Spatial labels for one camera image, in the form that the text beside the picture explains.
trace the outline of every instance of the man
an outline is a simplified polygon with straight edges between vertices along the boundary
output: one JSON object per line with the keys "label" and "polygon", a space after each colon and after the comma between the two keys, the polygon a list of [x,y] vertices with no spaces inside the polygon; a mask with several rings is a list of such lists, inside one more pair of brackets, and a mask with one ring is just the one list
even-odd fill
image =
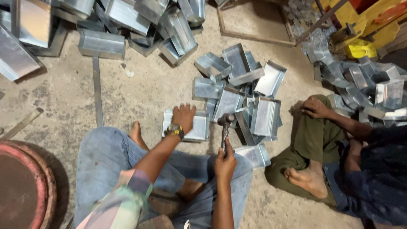
{"label": "man", "polygon": [[323,95],[304,102],[293,148],[271,159],[267,181],[352,216],[406,225],[407,127],[373,129],[331,108]]}
{"label": "man", "polygon": [[[139,122],[129,136],[112,127],[91,130],[79,148],[74,227],[134,229],[238,228],[252,182],[252,166],[234,155],[226,140],[226,158],[174,151],[193,127],[196,107],[175,107],[169,132],[153,149],[141,137]],[[147,204],[152,187],[177,193],[189,203],[171,221]]]}

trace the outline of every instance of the blue jeans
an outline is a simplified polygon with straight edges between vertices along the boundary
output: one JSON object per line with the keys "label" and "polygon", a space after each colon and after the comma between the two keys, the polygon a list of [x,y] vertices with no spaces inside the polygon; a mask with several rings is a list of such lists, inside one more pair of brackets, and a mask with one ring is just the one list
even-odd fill
{"label": "blue jeans", "polygon": [[[85,135],[78,155],[75,228],[91,212],[93,204],[112,191],[120,171],[132,168],[146,153],[124,131],[113,127],[99,127]],[[244,157],[238,154],[235,157],[238,163],[233,173],[231,191],[234,226],[237,229],[252,183],[253,169]],[[155,181],[154,187],[170,193],[180,190],[187,178],[207,183],[195,200],[172,218],[175,229],[182,229],[187,220],[191,228],[211,227],[217,196],[215,159],[216,156],[174,151]],[[158,215],[154,209],[150,209],[140,222]]]}

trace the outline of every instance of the foot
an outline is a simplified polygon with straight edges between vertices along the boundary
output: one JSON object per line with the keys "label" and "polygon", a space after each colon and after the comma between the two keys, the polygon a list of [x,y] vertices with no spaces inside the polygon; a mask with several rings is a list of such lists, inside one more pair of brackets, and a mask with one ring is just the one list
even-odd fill
{"label": "foot", "polygon": [[322,165],[321,163],[314,161],[314,164],[315,163],[318,163],[319,165],[310,165],[308,168],[299,171],[289,168],[284,171],[284,176],[287,177],[291,184],[303,188],[319,199],[324,199],[328,196],[328,190],[326,189],[324,182]]}
{"label": "foot", "polygon": [[202,182],[196,182],[192,179],[185,179],[184,185],[177,194],[186,202],[191,202],[205,188]]}
{"label": "foot", "polygon": [[133,124],[133,127],[130,130],[129,137],[138,145],[140,148],[149,151],[150,149],[147,147],[146,143],[144,142],[143,138],[141,137],[141,128],[140,123],[136,121]]}

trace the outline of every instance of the watch face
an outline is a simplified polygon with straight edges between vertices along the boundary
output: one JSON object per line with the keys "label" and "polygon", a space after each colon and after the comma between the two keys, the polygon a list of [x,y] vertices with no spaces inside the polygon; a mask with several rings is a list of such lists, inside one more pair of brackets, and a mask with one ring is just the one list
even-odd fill
{"label": "watch face", "polygon": [[176,131],[176,130],[179,130],[179,125],[178,125],[178,124],[171,124],[171,125],[167,128],[167,130],[169,130],[169,131],[171,131],[171,132]]}

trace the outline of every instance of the dirty floor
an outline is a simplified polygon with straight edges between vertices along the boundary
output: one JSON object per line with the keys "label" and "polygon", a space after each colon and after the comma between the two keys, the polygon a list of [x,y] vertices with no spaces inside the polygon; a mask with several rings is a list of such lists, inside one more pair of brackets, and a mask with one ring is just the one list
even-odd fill
{"label": "dirty floor", "polygon": [[[226,27],[246,32],[267,31],[263,34],[288,39],[281,31],[278,20],[265,23],[267,13],[262,7],[245,3],[225,12]],[[259,13],[261,17],[249,14]],[[125,60],[100,59],[104,122],[128,131],[135,120],[142,126],[143,138],[149,147],[161,139],[163,113],[180,103],[193,103],[198,109],[204,104],[192,100],[192,81],[201,76],[194,67],[195,59],[207,52],[221,54],[222,49],[241,43],[246,51],[264,64],[271,60],[288,69],[277,94],[282,101],[278,141],[267,142],[270,157],[282,152],[291,142],[293,116],[290,108],[298,101],[313,94],[328,95],[313,79],[313,68],[301,48],[287,48],[272,44],[220,36],[216,9],[206,7],[204,31],[196,35],[198,50],[181,66],[171,68],[156,50],[148,58],[126,47]],[[71,31],[66,39],[60,58],[43,58],[48,72],[19,84],[0,77],[0,91],[6,95],[0,100],[0,126],[10,130],[28,113],[37,107],[43,108],[33,123],[25,127],[13,139],[35,143],[50,153],[53,167],[63,168],[65,174],[58,175],[69,184],[62,199],[68,201],[68,209],[60,228],[65,228],[74,211],[75,174],[77,152],[83,136],[96,127],[94,111],[94,89],[92,59],[83,57],[78,51],[79,34]],[[133,71],[128,77],[126,70]],[[192,154],[213,154],[221,139],[221,127],[214,123],[210,127],[211,141],[205,143],[181,143],[177,149]],[[241,143],[234,131],[233,146]],[[240,228],[256,229],[360,229],[360,220],[337,213],[324,204],[306,200],[270,186],[263,175],[264,170],[254,172],[251,191],[242,217]]]}

